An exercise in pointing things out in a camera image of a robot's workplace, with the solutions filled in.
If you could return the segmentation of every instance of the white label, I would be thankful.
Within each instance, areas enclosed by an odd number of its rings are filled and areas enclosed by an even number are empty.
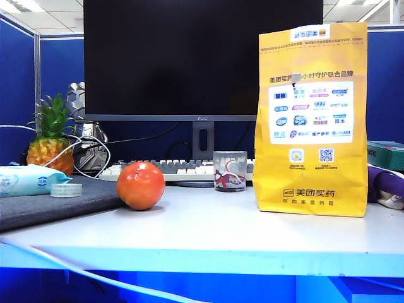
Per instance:
[[[351,143],[354,132],[352,81],[272,86],[269,125],[272,144]]]
[[[305,27],[294,28],[290,31],[290,41],[292,42],[329,39],[330,37],[330,24],[307,25]]]

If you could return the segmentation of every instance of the yellow paper bag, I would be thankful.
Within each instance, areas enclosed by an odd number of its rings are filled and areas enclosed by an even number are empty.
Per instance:
[[[366,23],[259,36],[260,210],[364,216],[366,78]]]

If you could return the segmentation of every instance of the qr code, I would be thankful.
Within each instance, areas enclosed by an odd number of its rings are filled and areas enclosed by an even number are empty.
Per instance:
[[[319,149],[320,162],[334,162],[334,148]]]

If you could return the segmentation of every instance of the glass cup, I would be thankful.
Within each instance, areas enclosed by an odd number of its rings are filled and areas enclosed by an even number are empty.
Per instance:
[[[214,151],[213,166],[217,191],[234,192],[246,188],[246,151]]]

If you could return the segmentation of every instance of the robot figurine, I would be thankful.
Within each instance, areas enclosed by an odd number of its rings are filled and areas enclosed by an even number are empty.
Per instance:
[[[101,142],[108,142],[107,135],[102,131],[101,126],[95,121],[86,121],[85,119],[85,83],[72,83],[68,87],[66,107],[69,109],[69,115],[74,119],[75,135],[77,137],[91,135]],[[74,164],[81,171],[100,170],[107,161],[107,152],[102,146],[89,148],[79,153],[80,150],[89,146],[98,144],[98,142],[84,141],[74,148]]]

